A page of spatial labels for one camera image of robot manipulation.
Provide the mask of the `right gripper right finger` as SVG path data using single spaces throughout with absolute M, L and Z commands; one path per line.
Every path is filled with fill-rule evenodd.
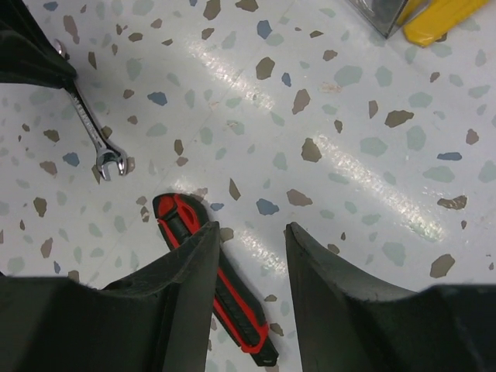
M 495 288 L 390 284 L 285 230 L 301 366 L 305 371 L 493 371 Z

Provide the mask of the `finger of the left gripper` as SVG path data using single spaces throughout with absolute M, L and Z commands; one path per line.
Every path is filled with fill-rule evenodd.
M 66 88 L 76 70 L 57 52 L 22 1 L 1 2 L 1 82 Z

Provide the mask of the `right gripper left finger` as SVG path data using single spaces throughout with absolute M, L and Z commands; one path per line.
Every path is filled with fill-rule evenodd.
M 1 279 L 3 371 L 202 371 L 219 224 L 97 290 L 67 277 Z

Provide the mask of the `red black utility knife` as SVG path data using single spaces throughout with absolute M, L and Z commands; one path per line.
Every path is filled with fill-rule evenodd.
M 208 213 L 196 198 L 166 193 L 153 199 L 153 213 L 170 250 L 178 248 L 209 222 Z M 213 314 L 234 343 L 251 355 L 259 367 L 274 367 L 279 353 L 269 338 L 263 307 L 243 283 L 226 255 L 219 252 Z

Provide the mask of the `small silver combination wrench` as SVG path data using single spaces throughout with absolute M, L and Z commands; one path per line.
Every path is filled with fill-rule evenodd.
M 74 106 L 77 116 L 81 120 L 89 136 L 89 139 L 95 148 L 95 167 L 101 178 L 104 181 L 111 180 L 111 174 L 109 170 L 109 167 L 111 165 L 116 165 L 119 176 L 127 175 L 127 155 L 124 150 L 105 138 L 102 132 L 102 127 L 100 126 L 98 120 L 93 116 L 92 110 L 87 105 L 81 93 L 81 90 L 78 86 L 78 77 L 74 77 L 69 80 L 65 84 L 64 90 L 70 97 L 71 103 Z

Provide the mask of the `clear acrylic drawer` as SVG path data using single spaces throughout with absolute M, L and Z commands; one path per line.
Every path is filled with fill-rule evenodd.
M 403 24 L 401 17 L 409 0 L 349 0 L 348 1 L 377 31 L 388 39 Z

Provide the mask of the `yellow utility knife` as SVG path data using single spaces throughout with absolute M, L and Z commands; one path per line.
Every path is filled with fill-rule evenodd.
M 408 42 L 429 47 L 488 3 L 488 0 L 407 1 L 396 25 Z

